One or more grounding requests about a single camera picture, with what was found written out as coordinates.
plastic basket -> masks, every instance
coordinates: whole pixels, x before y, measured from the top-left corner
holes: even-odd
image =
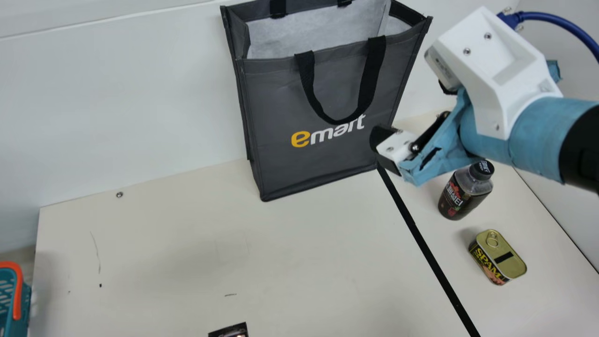
[[[0,337],[27,337],[30,301],[19,265],[0,261]]]

gray tote bag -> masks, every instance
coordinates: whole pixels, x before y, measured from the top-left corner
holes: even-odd
[[[220,8],[247,158],[263,201],[376,168],[432,17],[393,0],[257,0]]]

blue cable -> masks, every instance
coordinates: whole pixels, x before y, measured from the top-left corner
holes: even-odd
[[[500,13],[497,16],[501,20],[503,20],[503,22],[509,25],[512,29],[515,29],[515,27],[517,27],[519,23],[522,23],[527,20],[545,21],[553,23],[554,25],[558,25],[567,30],[568,32],[572,33],[580,41],[582,41],[582,43],[584,43],[585,46],[587,46],[587,48],[591,50],[593,56],[595,56],[595,59],[597,59],[597,62],[599,62],[599,44],[597,44],[597,42],[595,42],[595,40],[593,40],[593,38],[589,34],[582,30],[582,28],[564,19],[563,17],[559,17],[557,15],[548,13],[524,11],[508,15]]]

white table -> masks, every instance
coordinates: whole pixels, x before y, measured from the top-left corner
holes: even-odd
[[[460,222],[436,210],[447,175],[393,179],[482,336],[595,336],[599,275],[496,167],[495,191]],[[242,321],[253,337],[467,335],[376,171],[269,203],[245,161],[120,191],[41,209],[33,337],[207,336]],[[503,287],[467,252],[487,228],[528,265]]]

black bag handle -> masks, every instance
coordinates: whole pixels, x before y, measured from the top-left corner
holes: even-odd
[[[299,67],[299,77],[301,79],[301,84],[304,87],[305,96],[308,98],[308,102],[310,102],[312,109],[314,109],[314,112],[316,112],[318,117],[329,124],[341,125],[355,120],[368,109],[374,99],[374,92],[376,91],[376,84],[379,80],[379,71],[380,67],[383,65],[386,48],[387,41],[384,35],[368,39],[368,55],[366,56],[366,63],[364,64],[364,71],[362,72],[362,82],[360,83],[360,91],[358,94],[358,107],[351,115],[342,119],[333,119],[329,117],[314,94],[314,52],[309,51],[295,54],[295,60]]]
[[[352,3],[352,0],[337,0],[337,7],[345,7]],[[270,0],[270,17],[280,19],[287,15],[287,0]]]

